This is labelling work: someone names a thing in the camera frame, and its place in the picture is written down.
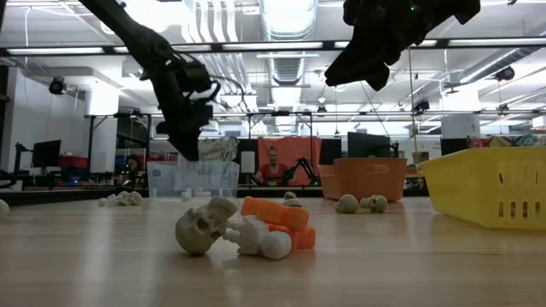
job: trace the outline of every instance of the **orange plastic bin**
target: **orange plastic bin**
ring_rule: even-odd
[[[388,201],[404,194],[407,159],[342,158],[334,165],[319,165],[324,197],[338,200],[345,194],[358,200],[383,195]]]

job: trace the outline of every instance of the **red curtain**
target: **red curtain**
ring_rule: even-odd
[[[322,140],[320,138],[312,138],[313,160],[311,163],[316,174],[318,173],[318,162],[321,156],[321,144]],[[292,167],[299,158],[307,158],[311,161],[310,137],[290,136],[280,139],[260,137],[258,139],[258,163],[260,166],[269,163],[269,150],[271,147],[277,149],[279,162],[286,165],[288,168]],[[308,181],[309,178],[305,174],[305,171],[299,167],[296,171],[295,180],[290,184],[307,185]]]

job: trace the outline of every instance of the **basket hole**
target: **basket hole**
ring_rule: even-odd
[[[523,218],[527,218],[527,202],[523,202]]]
[[[515,218],[515,201],[510,203],[510,217]]]
[[[503,201],[498,202],[498,216],[504,217],[504,202]]]

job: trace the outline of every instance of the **ceiling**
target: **ceiling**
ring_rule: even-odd
[[[26,37],[28,45],[38,46],[84,46],[122,44],[114,35],[101,31],[100,22],[95,16],[79,6],[77,2],[62,3],[54,6],[35,6],[29,11],[30,0],[10,0],[6,9],[0,45],[2,47],[24,47]],[[263,40],[260,26],[258,1],[236,1],[235,30],[241,41],[255,42]],[[351,38],[351,27],[342,21],[343,10],[340,1],[319,1],[317,22],[313,39],[316,40],[348,40]],[[546,1],[519,0],[514,6],[507,6],[505,1],[482,1],[482,11],[465,26],[455,19],[449,19],[429,33],[429,38],[476,38],[476,37],[523,37],[531,29],[544,22],[543,11]],[[180,32],[180,26],[169,26],[161,33],[171,43],[185,43]],[[419,89],[431,82],[430,79],[439,73],[456,73],[484,60],[498,49],[430,49],[412,50],[411,56],[404,51],[398,63],[391,66],[391,79],[386,88],[379,92],[373,91],[366,84],[348,84],[343,90],[326,87],[317,71],[325,68],[335,59],[337,51],[314,52],[317,58],[307,60],[305,87],[302,89],[300,103],[294,110],[317,109],[318,98],[323,97],[329,111],[368,111],[371,106],[379,111],[397,111],[400,106],[411,102],[412,88]],[[253,90],[256,91],[257,105],[260,110],[272,109],[275,104],[270,97],[269,74],[265,60],[257,58],[256,53],[243,53],[242,60],[246,68]],[[104,76],[119,84],[122,91],[128,95],[121,96],[120,105],[124,107],[140,107],[143,110],[155,110],[157,101],[149,82],[140,82],[130,76],[122,77],[124,61],[131,61],[127,56],[64,56],[64,57],[33,57],[31,63],[42,67],[91,67]],[[546,51],[544,49],[530,55],[512,65],[516,77],[507,84],[499,84],[495,80],[480,80],[476,83],[479,89],[479,101],[482,108],[494,109],[500,101],[506,101],[518,96],[524,96],[535,90],[546,87],[546,71],[532,74],[546,67]],[[431,108],[440,109],[441,94],[439,82],[432,81],[438,88],[427,93]],[[544,105],[545,98],[539,98],[521,104],[518,108],[531,109]],[[358,121],[359,118],[335,117],[321,118],[327,121]],[[489,117],[483,120],[494,120]],[[517,120],[505,121],[506,125],[521,125],[528,119],[520,116]]]

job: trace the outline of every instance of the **orange block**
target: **orange block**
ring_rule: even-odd
[[[290,235],[292,239],[292,250],[291,252],[297,249],[312,249],[315,248],[317,230],[313,226],[307,226],[305,231],[293,231],[284,226],[268,224],[270,231],[282,231]]]
[[[266,223],[285,226],[293,231],[306,231],[309,212],[300,207],[288,207],[271,200],[246,197],[241,208],[241,215],[254,215]]]

